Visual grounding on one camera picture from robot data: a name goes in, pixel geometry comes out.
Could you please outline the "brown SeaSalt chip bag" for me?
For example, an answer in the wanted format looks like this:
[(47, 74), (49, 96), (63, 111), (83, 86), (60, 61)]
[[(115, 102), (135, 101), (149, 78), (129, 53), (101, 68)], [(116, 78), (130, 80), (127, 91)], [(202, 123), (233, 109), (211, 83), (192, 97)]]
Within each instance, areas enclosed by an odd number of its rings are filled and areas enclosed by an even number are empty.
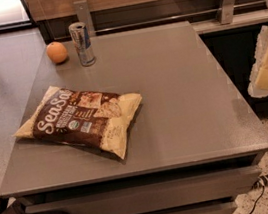
[(141, 101), (138, 93), (83, 92), (52, 86), (15, 136), (94, 147), (122, 159), (127, 151), (127, 128)]

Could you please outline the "orange fruit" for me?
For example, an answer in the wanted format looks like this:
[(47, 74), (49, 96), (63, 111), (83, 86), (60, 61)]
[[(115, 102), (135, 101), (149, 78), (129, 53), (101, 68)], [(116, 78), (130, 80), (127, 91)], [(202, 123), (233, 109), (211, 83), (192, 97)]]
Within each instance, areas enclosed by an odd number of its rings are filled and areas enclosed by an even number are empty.
[(68, 51), (66, 47), (60, 42), (51, 42), (47, 46), (46, 53), (48, 58), (55, 64), (63, 63), (67, 59)]

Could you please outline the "grey drawer cabinet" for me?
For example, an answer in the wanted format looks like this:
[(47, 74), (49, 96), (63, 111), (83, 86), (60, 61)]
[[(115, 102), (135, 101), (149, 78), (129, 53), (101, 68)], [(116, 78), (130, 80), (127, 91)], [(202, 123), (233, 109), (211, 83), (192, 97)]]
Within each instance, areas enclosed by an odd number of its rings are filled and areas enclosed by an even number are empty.
[(143, 97), (125, 157), (18, 140), (0, 189), (28, 213), (231, 214), (268, 152), (268, 132), (189, 23), (95, 37), (94, 65), (40, 63), (27, 103), (47, 88)]

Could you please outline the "left metal bracket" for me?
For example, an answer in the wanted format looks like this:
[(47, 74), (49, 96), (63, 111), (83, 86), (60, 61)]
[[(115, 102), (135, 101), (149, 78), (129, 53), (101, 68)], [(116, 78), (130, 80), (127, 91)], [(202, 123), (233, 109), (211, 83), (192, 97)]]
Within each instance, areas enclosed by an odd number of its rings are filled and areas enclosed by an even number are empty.
[(93, 37), (96, 35), (96, 30), (94, 30), (94, 24), (91, 18), (91, 12), (89, 11), (89, 5), (87, 0), (79, 0), (73, 3), (77, 19), (87, 26), (89, 31), (89, 36)]

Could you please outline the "silver blue drink can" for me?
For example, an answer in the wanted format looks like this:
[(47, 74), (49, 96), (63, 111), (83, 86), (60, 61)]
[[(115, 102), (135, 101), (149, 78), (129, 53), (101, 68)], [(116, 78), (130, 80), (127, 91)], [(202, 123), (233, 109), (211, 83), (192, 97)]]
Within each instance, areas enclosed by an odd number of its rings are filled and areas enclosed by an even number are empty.
[(89, 32), (87, 31), (86, 24), (80, 21), (75, 22), (69, 26), (69, 32), (81, 65), (86, 67), (93, 65), (95, 62), (95, 56), (90, 43)]

